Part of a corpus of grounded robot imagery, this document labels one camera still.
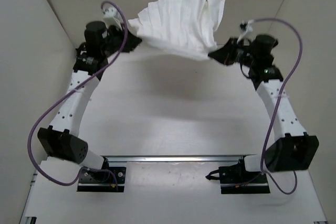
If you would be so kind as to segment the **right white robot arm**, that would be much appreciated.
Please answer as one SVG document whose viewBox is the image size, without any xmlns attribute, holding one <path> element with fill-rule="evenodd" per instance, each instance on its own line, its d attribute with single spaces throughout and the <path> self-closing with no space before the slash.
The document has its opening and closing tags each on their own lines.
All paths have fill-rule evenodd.
<svg viewBox="0 0 336 224">
<path fill-rule="evenodd" d="M 257 35 L 253 41 L 230 38 L 222 48 L 208 55 L 225 66 L 237 63 L 248 67 L 246 78 L 253 83 L 271 120 L 275 142 L 266 144 L 260 155 L 244 158 L 244 164 L 235 169 L 241 182 L 248 182 L 254 172 L 307 170 L 319 146 L 317 137 L 308 134 L 300 124 L 285 91 L 285 80 L 273 64 L 271 51 L 277 45 L 278 40 L 267 34 Z"/>
</svg>

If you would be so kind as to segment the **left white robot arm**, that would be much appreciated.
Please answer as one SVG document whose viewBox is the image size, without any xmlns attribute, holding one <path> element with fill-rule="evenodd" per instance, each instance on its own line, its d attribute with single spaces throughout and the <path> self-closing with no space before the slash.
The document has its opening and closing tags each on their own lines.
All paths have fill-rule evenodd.
<svg viewBox="0 0 336 224">
<path fill-rule="evenodd" d="M 86 24 L 85 41 L 76 50 L 76 61 L 66 98 L 47 128 L 37 137 L 46 153 L 58 159 L 91 168 L 98 181 L 109 177 L 110 168 L 102 156 L 93 153 L 79 138 L 82 117 L 94 90 L 100 83 L 108 58 L 118 50 L 131 52 L 141 39 L 126 30 L 124 24 L 106 25 L 101 21 Z"/>
</svg>

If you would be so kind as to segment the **white pleated skirt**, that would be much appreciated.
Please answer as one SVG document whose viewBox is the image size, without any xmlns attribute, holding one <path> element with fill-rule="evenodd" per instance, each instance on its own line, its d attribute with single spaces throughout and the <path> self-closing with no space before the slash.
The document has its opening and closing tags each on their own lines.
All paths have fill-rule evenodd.
<svg viewBox="0 0 336 224">
<path fill-rule="evenodd" d="M 157 0 L 128 21 L 133 34 L 166 54 L 208 60 L 217 49 L 214 38 L 225 0 Z"/>
</svg>

